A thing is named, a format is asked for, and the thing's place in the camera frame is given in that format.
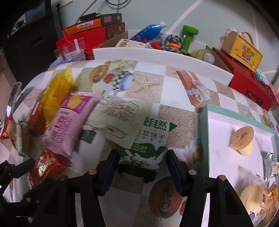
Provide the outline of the large red cake packet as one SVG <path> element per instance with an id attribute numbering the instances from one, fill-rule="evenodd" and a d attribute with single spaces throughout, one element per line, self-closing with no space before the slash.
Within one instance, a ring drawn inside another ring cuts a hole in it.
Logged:
<path id="1" fill-rule="evenodd" d="M 29 185 L 34 188 L 45 179 L 56 181 L 62 172 L 70 166 L 71 162 L 68 158 L 46 148 L 29 172 Z"/>

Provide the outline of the green white biscuit packet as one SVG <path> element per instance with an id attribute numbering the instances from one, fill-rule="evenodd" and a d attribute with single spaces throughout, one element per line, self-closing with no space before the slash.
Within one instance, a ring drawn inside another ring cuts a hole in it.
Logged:
<path id="1" fill-rule="evenodd" d="M 157 172 L 165 157 L 169 133 L 176 124 L 147 116 L 132 146 L 120 150 L 120 164 Z"/>

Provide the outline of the pink bread packet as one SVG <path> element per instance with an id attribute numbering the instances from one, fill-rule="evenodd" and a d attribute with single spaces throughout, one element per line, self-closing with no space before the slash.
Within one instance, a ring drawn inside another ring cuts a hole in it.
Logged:
<path id="1" fill-rule="evenodd" d="M 94 93 L 71 93 L 48 126 L 42 144 L 53 153 L 71 158 L 85 122 L 101 99 Z"/>

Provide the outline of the pale yellow snack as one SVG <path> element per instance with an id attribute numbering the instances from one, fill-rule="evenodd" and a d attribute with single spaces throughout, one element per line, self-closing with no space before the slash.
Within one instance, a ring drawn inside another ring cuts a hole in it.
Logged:
<path id="1" fill-rule="evenodd" d="M 239 197 L 254 226 L 268 226 L 278 212 L 278 177 L 271 182 L 243 169 Z"/>

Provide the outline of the cream printed snack bag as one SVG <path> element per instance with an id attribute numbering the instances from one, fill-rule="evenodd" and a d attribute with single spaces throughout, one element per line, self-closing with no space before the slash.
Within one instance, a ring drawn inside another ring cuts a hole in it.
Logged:
<path id="1" fill-rule="evenodd" d="M 131 148 L 153 104 L 146 101 L 102 98 L 90 113 L 84 130 L 102 131 L 122 148 Z"/>

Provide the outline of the white green small snack packet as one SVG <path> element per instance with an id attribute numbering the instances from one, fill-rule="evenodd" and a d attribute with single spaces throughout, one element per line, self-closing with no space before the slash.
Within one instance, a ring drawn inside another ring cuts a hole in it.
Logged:
<path id="1" fill-rule="evenodd" d="M 275 153 L 267 153 L 263 158 L 264 179 L 269 182 L 273 177 L 278 176 L 278 155 Z"/>

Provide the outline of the red round-logo snack bag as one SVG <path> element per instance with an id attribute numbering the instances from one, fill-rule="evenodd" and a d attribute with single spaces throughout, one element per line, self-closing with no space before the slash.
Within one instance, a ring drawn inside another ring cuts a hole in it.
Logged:
<path id="1" fill-rule="evenodd" d="M 10 114 L 7 118 L 7 122 L 1 133 L 1 140 L 10 139 L 13 146 L 15 146 L 16 141 L 16 123 L 13 119 L 13 115 Z"/>

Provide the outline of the small dark red packet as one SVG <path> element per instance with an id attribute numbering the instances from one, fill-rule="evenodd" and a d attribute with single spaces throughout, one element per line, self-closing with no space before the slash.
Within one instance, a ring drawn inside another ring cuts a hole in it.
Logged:
<path id="1" fill-rule="evenodd" d="M 46 120 L 40 101 L 36 102 L 27 121 L 28 131 L 33 136 L 41 136 L 46 128 Z"/>

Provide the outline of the clear round biscuit packet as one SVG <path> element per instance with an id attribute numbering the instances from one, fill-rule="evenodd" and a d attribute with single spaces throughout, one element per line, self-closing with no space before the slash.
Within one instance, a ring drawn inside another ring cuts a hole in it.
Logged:
<path id="1" fill-rule="evenodd" d="M 16 135 L 15 146 L 18 155 L 21 157 L 28 157 L 29 150 L 29 131 L 27 123 L 25 121 L 19 121 L 16 123 Z"/>

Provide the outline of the yellow bread packet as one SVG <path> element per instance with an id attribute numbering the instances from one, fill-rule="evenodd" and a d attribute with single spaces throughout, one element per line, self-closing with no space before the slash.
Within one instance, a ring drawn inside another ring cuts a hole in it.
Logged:
<path id="1" fill-rule="evenodd" d="M 72 82 L 72 68 L 68 66 L 58 73 L 47 86 L 40 103 L 45 118 L 45 127 L 50 125 L 60 106 L 68 97 Z"/>

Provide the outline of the teal rimmed white tray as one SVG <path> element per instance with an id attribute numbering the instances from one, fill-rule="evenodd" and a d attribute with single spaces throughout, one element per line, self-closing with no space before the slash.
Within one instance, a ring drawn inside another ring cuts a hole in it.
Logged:
<path id="1" fill-rule="evenodd" d="M 230 148 L 232 135 L 240 128 L 254 129 L 254 149 L 248 156 Z M 278 133 L 249 117 L 207 104 L 199 115 L 199 133 L 203 146 L 201 173 L 216 178 L 225 175 L 237 194 L 243 189 L 244 170 L 264 176 L 263 155 L 278 153 Z"/>

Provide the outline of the red box with cutout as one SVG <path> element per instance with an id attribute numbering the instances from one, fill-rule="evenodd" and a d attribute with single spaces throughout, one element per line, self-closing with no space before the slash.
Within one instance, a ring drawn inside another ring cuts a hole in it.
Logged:
<path id="1" fill-rule="evenodd" d="M 213 47 L 212 51 L 233 74 L 229 87 L 250 98 L 266 111 L 273 111 L 278 107 L 278 97 L 273 93 L 271 87 L 259 82 L 250 69 L 229 56 L 223 50 L 218 50 Z"/>

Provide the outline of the clear plastic bottle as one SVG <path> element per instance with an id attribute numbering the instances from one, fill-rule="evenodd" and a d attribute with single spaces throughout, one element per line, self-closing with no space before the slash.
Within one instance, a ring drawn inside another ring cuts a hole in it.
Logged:
<path id="1" fill-rule="evenodd" d="M 209 50 L 206 49 L 196 49 L 191 52 L 191 56 L 195 57 L 198 60 L 207 62 L 209 64 L 215 63 L 215 57 L 212 55 L 212 53 Z"/>

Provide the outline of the green dumbbell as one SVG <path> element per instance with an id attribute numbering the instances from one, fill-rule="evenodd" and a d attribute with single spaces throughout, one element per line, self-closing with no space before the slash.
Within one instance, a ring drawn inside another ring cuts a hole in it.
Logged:
<path id="1" fill-rule="evenodd" d="M 191 44 L 191 40 L 193 38 L 194 35 L 198 35 L 199 30 L 197 28 L 188 26 L 188 25 L 184 25 L 183 26 L 183 34 L 185 35 L 184 38 L 184 50 L 188 51 L 189 50 L 189 46 Z"/>

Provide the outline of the black cabinet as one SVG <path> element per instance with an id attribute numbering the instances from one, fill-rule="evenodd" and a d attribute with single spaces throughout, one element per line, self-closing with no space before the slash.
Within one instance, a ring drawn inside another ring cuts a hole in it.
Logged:
<path id="1" fill-rule="evenodd" d="M 1 48 L 23 87 L 54 62 L 57 40 L 51 1 L 1 1 Z"/>

